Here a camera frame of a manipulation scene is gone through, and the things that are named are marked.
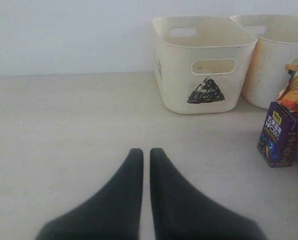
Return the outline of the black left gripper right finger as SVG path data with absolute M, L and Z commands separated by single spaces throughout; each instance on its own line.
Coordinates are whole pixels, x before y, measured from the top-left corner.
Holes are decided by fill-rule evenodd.
M 191 185 L 161 148 L 150 151 L 150 197 L 158 240 L 264 240 L 258 224 Z

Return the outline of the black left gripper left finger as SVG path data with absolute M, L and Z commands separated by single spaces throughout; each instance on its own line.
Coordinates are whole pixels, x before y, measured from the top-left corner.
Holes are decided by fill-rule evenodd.
M 137 240 L 143 172 L 143 151 L 132 148 L 121 167 L 96 194 L 46 223 L 36 239 Z

